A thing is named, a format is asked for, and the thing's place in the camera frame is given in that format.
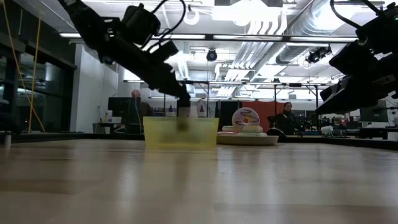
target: woman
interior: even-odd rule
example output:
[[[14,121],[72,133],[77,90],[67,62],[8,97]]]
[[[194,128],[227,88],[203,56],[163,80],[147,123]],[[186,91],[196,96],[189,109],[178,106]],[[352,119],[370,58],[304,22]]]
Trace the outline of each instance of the woman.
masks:
[[[286,135],[294,134],[296,128],[299,128],[294,114],[292,114],[292,103],[287,102],[284,105],[284,111],[275,117],[277,129],[283,131]]]

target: man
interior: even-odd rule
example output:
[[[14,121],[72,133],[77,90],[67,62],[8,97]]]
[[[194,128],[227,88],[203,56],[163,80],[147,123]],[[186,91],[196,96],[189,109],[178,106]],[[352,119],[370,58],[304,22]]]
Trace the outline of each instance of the man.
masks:
[[[140,98],[141,93],[139,92],[139,90],[133,90],[131,92],[131,97]],[[142,99],[141,99],[141,113],[142,116],[154,116],[154,111],[152,110],[150,105],[146,102],[143,102]]]
[[[287,102],[284,105],[284,111],[275,116],[277,128],[286,135],[293,135],[296,129],[302,129],[298,126],[294,114],[292,114],[292,103]]]

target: translucent yellow container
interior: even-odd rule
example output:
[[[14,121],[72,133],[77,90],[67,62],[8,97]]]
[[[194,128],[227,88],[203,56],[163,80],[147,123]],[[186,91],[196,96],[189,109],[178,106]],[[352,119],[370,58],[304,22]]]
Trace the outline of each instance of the translucent yellow container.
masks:
[[[177,129],[177,118],[144,117],[148,147],[215,147],[218,118],[189,118],[189,128]]]

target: yellow cable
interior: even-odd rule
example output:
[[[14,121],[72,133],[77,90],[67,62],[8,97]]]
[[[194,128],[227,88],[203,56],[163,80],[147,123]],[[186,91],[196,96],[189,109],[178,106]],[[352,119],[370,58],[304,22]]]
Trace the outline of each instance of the yellow cable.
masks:
[[[32,96],[30,97],[30,114],[29,114],[29,134],[32,133],[32,110],[34,102],[34,90],[35,90],[35,79],[36,79],[36,66],[37,66],[37,53],[39,52],[39,40],[40,40],[40,27],[42,25],[42,15],[39,14],[39,27],[37,28],[37,40],[36,40],[36,52],[35,52],[35,63],[33,66],[33,80],[32,80]]]
[[[19,78],[21,79],[22,87],[24,87],[25,94],[26,94],[26,98],[27,98],[27,100],[28,100],[30,106],[32,106],[32,102],[30,101],[29,95],[27,94],[27,91],[26,91],[26,87],[25,87],[25,83],[24,83],[24,78],[22,77],[21,70],[19,69],[19,64],[18,64],[17,55],[16,55],[16,53],[15,53],[14,43],[13,43],[12,37],[11,37],[11,29],[10,29],[10,24],[9,24],[9,22],[8,22],[7,9],[6,9],[6,0],[3,0],[3,2],[2,2],[2,8],[4,9],[4,17],[6,18],[6,25],[7,25],[7,30],[8,30],[8,36],[9,36],[9,38],[10,38],[12,54],[14,55],[14,60],[15,60],[15,63],[16,63],[18,75],[19,75]],[[33,108],[32,110],[33,110],[33,113],[35,114],[37,120],[39,121],[40,126],[42,127],[43,132],[45,132],[44,126],[43,126],[43,124],[42,124],[42,121],[40,120],[39,116],[37,116],[37,113],[36,113],[35,108]]]

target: wooden table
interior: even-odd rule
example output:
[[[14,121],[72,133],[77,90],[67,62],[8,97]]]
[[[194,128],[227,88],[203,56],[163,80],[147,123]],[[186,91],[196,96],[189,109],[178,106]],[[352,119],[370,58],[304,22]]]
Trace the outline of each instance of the wooden table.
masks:
[[[398,154],[326,144],[146,149],[15,144],[0,154],[10,223],[398,223]]]

